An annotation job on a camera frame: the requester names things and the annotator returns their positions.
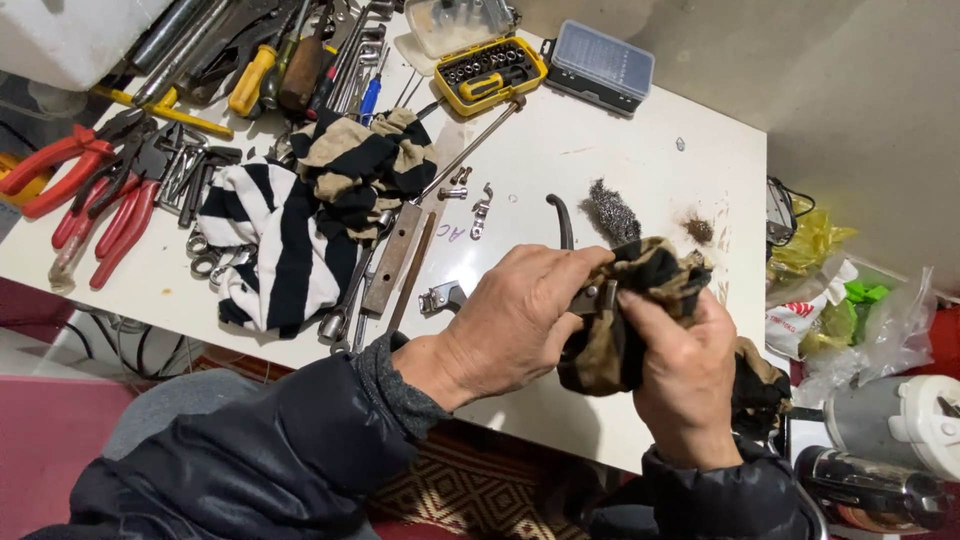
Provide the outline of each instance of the blue screwdriver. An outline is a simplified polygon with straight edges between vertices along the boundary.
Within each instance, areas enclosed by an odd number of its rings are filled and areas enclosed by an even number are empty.
[[[376,65],[376,75],[367,85],[367,91],[363,94],[363,101],[360,102],[360,124],[370,126],[373,120],[373,108],[376,107],[376,98],[380,95],[380,79],[383,75],[383,64],[387,62],[387,55],[390,54],[390,47],[380,55],[380,62]]]

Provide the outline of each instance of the yellow tool case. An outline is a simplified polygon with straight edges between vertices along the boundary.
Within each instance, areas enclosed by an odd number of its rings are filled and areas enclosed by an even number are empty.
[[[522,37],[503,0],[409,0],[404,13],[434,66],[434,84],[453,109],[471,116],[540,85],[547,66]]]

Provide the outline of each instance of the gray wall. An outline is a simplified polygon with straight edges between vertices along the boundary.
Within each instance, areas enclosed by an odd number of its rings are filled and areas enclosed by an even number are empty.
[[[654,53],[654,83],[769,134],[771,174],[894,272],[960,292],[960,2],[515,0],[523,28],[573,18]]]

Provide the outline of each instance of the gray cuff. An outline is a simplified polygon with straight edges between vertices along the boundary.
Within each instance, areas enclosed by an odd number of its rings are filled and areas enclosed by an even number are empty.
[[[360,377],[367,397],[393,418],[410,435],[426,438],[426,432],[453,415],[443,410],[430,396],[403,381],[394,369],[393,353],[406,345],[407,336],[398,331],[376,338],[350,363]]]

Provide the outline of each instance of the hand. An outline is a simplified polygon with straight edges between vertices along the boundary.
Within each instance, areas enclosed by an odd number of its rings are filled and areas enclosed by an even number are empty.
[[[706,289],[684,329],[662,307],[630,291],[618,295],[624,316],[647,343],[643,385],[634,406],[665,462],[708,471],[743,463],[731,434],[736,326]]]
[[[583,319],[566,309],[609,250],[523,245],[487,272],[450,326],[394,354],[408,383],[446,410],[518,390],[549,373]]]

